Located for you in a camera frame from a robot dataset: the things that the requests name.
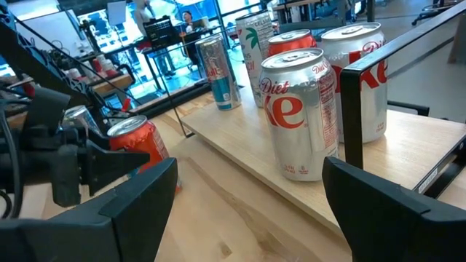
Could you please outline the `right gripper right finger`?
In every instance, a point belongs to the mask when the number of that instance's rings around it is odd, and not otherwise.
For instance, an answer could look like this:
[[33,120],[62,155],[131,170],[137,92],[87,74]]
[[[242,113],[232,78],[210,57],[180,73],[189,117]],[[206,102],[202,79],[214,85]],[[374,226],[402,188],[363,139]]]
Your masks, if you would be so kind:
[[466,262],[466,210],[334,157],[322,176],[353,262]]

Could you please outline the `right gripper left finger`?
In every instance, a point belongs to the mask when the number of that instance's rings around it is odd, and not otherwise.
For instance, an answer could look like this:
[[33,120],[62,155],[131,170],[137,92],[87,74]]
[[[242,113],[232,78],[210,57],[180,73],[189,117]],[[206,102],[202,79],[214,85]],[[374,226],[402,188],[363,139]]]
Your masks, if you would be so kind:
[[168,158],[48,220],[4,220],[0,262],[154,262],[177,180]]

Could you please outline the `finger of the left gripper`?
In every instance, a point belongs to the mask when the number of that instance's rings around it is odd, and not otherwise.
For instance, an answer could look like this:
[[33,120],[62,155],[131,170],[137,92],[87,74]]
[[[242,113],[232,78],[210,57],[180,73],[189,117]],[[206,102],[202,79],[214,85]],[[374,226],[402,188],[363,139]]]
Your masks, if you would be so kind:
[[86,141],[85,149],[85,184],[89,187],[90,196],[150,160],[149,153],[109,151],[91,140]]

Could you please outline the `red soda can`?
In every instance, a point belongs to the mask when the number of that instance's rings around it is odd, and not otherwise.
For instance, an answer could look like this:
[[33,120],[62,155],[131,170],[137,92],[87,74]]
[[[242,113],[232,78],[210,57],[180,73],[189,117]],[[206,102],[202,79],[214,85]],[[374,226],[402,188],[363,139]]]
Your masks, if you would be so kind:
[[135,177],[150,167],[155,166],[170,155],[162,137],[153,122],[144,115],[126,118],[107,131],[111,150],[142,151],[150,154],[150,160],[127,174]]

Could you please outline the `silver Diet Coke can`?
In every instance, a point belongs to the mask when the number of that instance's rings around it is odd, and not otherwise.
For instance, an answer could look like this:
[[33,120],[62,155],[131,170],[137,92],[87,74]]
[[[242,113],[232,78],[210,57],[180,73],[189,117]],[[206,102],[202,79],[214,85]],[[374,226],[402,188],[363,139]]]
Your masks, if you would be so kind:
[[324,159],[337,156],[336,74],[321,48],[264,60],[259,87],[281,175],[319,181]]
[[[324,56],[340,78],[348,65],[379,49],[386,43],[378,22],[346,25],[325,32],[321,47]],[[360,76],[363,142],[383,136],[387,128],[387,68],[384,60]]]

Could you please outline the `blue silver Red Bull can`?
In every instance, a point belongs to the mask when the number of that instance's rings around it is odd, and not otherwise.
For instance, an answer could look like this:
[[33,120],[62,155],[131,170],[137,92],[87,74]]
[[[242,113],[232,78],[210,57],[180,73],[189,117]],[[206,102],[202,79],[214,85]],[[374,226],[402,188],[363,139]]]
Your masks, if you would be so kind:
[[214,101],[220,111],[229,111],[241,104],[240,89],[221,34],[214,34],[195,43]]
[[101,135],[99,127],[84,105],[67,109],[63,116],[62,127],[83,127],[86,133],[92,130],[94,133]]

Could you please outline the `Celsius Peach Vibe can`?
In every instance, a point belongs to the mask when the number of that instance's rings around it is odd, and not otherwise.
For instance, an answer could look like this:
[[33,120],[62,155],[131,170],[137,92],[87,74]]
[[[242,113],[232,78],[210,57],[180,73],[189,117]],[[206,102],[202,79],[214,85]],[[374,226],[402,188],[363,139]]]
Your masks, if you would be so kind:
[[238,17],[235,22],[253,98],[256,105],[262,108],[263,98],[259,80],[262,72],[261,63],[268,55],[268,39],[274,36],[272,21],[265,9]]

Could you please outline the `Fanta strawberry can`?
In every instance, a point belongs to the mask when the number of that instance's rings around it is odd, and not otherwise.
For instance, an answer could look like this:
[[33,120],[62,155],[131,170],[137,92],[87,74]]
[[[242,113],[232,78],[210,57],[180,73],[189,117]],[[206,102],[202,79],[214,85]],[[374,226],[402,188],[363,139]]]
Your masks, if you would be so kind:
[[268,40],[268,43],[269,57],[294,49],[310,48],[317,46],[317,42],[315,41],[309,29],[299,29],[295,31],[282,33],[277,36],[273,36]]

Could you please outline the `person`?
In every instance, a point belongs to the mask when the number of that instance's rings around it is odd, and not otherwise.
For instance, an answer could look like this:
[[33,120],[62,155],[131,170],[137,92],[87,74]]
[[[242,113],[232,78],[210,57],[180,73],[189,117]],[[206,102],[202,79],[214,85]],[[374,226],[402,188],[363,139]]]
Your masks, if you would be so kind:
[[183,11],[182,15],[184,23],[181,26],[180,37],[186,44],[186,54],[189,56],[189,59],[194,65],[199,66],[200,59],[197,54],[195,41],[201,39],[201,33],[197,32],[197,29],[201,29],[202,27],[194,23],[192,13],[190,13],[190,11]]
[[154,10],[151,7],[151,0],[133,0],[135,4],[134,18],[139,31],[146,37],[145,23],[155,19]]

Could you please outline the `wooden shelf black metal frame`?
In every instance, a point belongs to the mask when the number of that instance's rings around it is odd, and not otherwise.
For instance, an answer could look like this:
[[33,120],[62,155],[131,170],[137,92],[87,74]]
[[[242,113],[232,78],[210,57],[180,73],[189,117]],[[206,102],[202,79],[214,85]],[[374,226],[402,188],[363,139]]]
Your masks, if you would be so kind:
[[[202,160],[217,175],[236,175],[220,165],[225,157],[270,187],[324,227],[341,232],[325,198],[321,182],[294,182],[284,178],[276,163],[266,115],[257,108],[249,90],[241,91],[243,103],[231,111],[210,104],[181,121],[193,130],[173,150]],[[466,138],[466,124],[389,111],[384,137],[363,145],[365,170],[416,189],[439,168],[441,159]]]

